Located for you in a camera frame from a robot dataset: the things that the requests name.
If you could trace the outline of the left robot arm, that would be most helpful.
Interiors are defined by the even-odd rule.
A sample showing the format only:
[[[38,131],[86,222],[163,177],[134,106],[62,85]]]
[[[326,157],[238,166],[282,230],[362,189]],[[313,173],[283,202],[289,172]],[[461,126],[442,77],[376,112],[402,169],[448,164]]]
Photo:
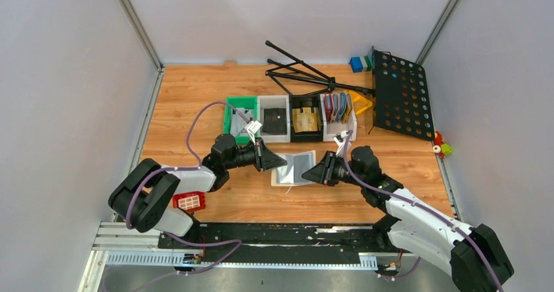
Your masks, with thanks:
[[[169,206],[175,195],[215,192],[229,180],[231,169],[253,166],[264,172],[286,165],[287,161],[259,137],[238,145],[233,135],[221,134],[196,167],[170,167],[151,158],[142,160],[111,193],[108,206],[140,233],[155,229],[184,236],[196,220],[184,210]]]

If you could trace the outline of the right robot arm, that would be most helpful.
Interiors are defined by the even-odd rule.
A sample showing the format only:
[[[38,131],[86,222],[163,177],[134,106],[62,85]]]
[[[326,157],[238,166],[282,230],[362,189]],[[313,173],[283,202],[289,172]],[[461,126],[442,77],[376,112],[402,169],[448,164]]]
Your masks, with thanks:
[[[354,148],[349,160],[328,151],[302,177],[326,186],[359,186],[365,201],[385,214],[378,224],[388,241],[443,270],[459,291],[501,291],[515,273],[492,228],[473,227],[418,199],[382,171],[370,146]]]

